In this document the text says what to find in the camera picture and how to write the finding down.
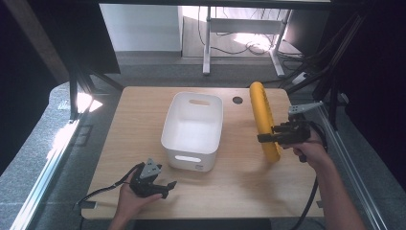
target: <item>table surface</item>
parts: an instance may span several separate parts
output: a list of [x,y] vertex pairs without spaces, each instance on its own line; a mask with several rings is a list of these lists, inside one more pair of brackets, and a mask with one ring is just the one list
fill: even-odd
[[[161,144],[170,103],[178,92],[216,95],[223,101],[223,128],[214,168],[194,172],[172,168]],[[290,102],[284,90],[266,89],[275,124],[287,121]],[[233,97],[241,97],[236,104]],[[307,203],[314,171],[291,149],[269,164],[257,140],[248,88],[127,87],[120,99],[89,193],[118,181],[134,165],[152,158],[162,164],[155,184],[177,180],[167,199],[147,206],[137,219],[228,219],[298,217]],[[89,200],[87,219],[111,219],[119,189]],[[322,217],[317,193],[308,216]]]

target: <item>black cloth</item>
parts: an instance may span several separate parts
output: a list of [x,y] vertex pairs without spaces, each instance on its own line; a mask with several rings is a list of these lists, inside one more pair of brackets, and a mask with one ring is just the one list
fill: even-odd
[[99,4],[46,0],[29,3],[65,64],[71,52],[82,67],[101,74],[120,73]]
[[406,190],[406,18],[400,6],[375,3],[337,72],[350,119]]

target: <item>wrist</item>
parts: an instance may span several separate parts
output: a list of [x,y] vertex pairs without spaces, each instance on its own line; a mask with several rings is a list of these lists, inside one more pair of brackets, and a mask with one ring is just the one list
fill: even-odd
[[130,220],[134,219],[137,215],[137,212],[126,212],[126,211],[117,211],[116,214],[114,215],[114,219],[118,219],[119,221],[125,221],[129,222]]
[[336,171],[335,165],[328,156],[323,157],[314,167],[314,171],[318,175],[328,174],[330,171]]
[[116,213],[116,215],[114,216],[113,220],[110,223],[110,226],[109,226],[108,230],[122,230],[122,229],[125,229],[128,222],[129,222],[129,218],[122,217],[120,215],[117,215],[117,213]]

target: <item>white plastic bin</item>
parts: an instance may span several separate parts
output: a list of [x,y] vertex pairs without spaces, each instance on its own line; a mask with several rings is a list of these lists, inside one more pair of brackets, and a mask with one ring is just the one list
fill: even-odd
[[223,102],[220,98],[191,92],[176,94],[161,138],[169,164],[184,170],[211,170],[222,125]]

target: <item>yellow foam roller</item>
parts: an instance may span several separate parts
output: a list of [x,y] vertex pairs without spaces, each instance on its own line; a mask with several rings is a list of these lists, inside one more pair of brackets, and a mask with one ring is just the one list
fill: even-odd
[[[251,105],[259,134],[271,133],[274,126],[271,107],[269,106],[263,85],[260,82],[253,82],[250,86]],[[263,153],[270,163],[275,163],[281,158],[281,147],[278,143],[261,143]]]

